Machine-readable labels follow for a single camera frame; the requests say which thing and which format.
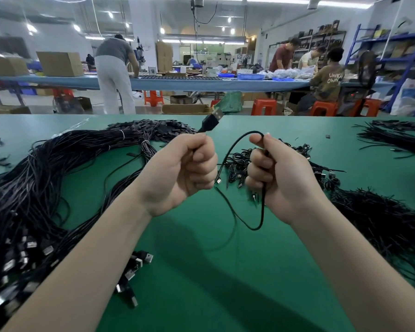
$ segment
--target blue plastic basket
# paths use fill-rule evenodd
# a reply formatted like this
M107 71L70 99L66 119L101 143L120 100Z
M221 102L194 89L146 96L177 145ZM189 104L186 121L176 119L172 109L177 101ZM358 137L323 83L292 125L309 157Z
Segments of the blue plastic basket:
M233 78L235 75L233 73L219 73L220 78Z
M263 80L264 79L264 74L238 73L237 78L238 78L238 80Z
M294 81L293 78L272 78L275 81Z

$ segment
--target black hair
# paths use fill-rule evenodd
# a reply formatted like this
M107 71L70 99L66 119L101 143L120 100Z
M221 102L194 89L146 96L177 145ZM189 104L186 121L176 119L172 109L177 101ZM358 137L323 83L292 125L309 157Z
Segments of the black hair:
M316 48L315 50L319 53L325 53L326 52L326 47L324 45L321 45L318 48Z
M341 61L341 58L343 58L343 52L343 48L333 48L327 54L327 59L330 59L331 61Z
M299 46L301 44L301 41L299 40L299 38L294 37L294 38L291 38L289 43L292 44L292 45L295 45L295 46Z

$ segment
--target usb connector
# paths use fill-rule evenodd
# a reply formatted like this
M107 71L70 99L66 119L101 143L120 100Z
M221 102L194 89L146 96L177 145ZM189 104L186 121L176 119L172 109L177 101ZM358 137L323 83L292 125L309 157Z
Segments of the usb connector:
M205 133L207 131L213 130L217 125L221 118L224 116L221 109L217 108L211 114L205 117L203 122L201 123L201 128L197 133Z

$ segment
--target green tabletop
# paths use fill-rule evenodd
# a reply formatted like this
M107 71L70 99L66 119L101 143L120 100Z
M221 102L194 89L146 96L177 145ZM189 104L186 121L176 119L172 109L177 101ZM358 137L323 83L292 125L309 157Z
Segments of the green tabletop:
M73 116L70 125L85 118ZM134 119L177 119L198 128L202 118L97 116L78 128L97 130L109 123ZM7 142L1 151L11 154L12 162L21 159L18 156L35 141L35 134L50 137L67 129L65 120L56 124L48 121L47 116L27 116L28 121L33 119L34 129L44 131L30 132L29 137L20 132L20 139L16 139L8 128L16 126L19 119L20 116L0 116L6 122L3 133L9 136L4 138ZM352 126L368 120L225 116L210 136L220 158L239 136L250 130L270 132L292 145L310 144L313 162L347 171L337 173L343 189L372 187L375 192L394 195L415 209L415 156L396 160L393 159L396 153L388 147L359 150L365 143L356 139L359 129ZM236 150L250 147L245 139ZM126 156L129 151L138 152L138 146L111 150L99 156L90 168L65 177L62 194L72 207L68 228L96 212L102 202L105 176L130 159ZM134 161L122 168L111 177L109 185L139 166ZM244 219L258 224L260 208L248 200L244 189L238 190L232 184L226 190L224 182L220 188ZM154 254L153 262L140 269L130 282L139 306L130 309L119 296L113 296L99 332L354 330L301 241L269 210L262 229L250 231L240 222L234 223L227 204L215 190L202 191L154 219L141 237L138 249Z

